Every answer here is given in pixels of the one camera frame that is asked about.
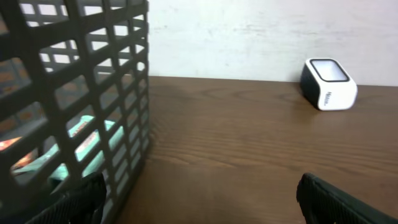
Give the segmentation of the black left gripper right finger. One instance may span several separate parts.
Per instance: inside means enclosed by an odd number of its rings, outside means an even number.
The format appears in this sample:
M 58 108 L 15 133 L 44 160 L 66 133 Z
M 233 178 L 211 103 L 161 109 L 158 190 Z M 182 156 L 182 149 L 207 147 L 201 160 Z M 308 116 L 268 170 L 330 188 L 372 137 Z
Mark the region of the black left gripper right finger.
M 311 173 L 303 174 L 296 199 L 307 224 L 397 224 L 396 218 Z

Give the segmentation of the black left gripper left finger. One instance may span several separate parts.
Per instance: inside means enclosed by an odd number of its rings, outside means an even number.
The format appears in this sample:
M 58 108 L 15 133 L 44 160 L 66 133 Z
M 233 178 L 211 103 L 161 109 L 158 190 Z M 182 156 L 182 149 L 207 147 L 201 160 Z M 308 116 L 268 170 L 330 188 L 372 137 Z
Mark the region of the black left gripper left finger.
M 67 190 L 52 194 L 28 210 L 25 223 L 100 224 L 106 199 L 103 174 L 95 172 Z

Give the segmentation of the teal wet wipes pack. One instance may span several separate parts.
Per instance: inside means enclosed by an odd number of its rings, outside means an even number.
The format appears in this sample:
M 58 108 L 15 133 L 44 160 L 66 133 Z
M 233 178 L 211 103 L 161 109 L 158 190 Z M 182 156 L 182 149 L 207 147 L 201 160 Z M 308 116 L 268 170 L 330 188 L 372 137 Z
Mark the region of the teal wet wipes pack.
M 90 115 L 84 115 L 80 118 L 79 122 L 68 130 L 71 137 L 76 136 L 94 117 Z M 78 162 L 81 162 L 100 142 L 100 136 L 97 130 L 92 132 L 75 150 L 75 156 Z M 33 174 L 38 171 L 53 155 L 58 152 L 57 144 L 53 144 L 47 152 L 42 156 L 29 162 L 27 165 L 15 168 L 12 173 L 15 175 L 22 174 Z M 93 160 L 87 165 L 83 171 L 83 177 L 87 176 L 94 171 L 97 171 L 104 162 L 103 152 L 99 152 Z M 68 177 L 68 169 L 64 163 L 60 164 L 55 171 L 50 175 L 51 179 L 63 181 Z

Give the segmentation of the yellow snack bag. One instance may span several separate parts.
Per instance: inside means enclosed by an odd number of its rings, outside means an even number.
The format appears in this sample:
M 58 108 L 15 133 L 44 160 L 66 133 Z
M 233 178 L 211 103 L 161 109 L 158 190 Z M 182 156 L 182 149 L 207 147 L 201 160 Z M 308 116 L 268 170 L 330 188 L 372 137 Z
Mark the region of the yellow snack bag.
M 21 141 L 22 136 L 18 136 L 15 138 L 5 139 L 1 141 L 1 154 L 5 154 L 7 156 L 14 155 L 15 158 L 12 160 L 13 164 L 10 170 L 21 169 L 28 164 L 30 164 L 34 160 L 34 151 L 30 150 L 20 152 L 18 150 L 19 142 Z

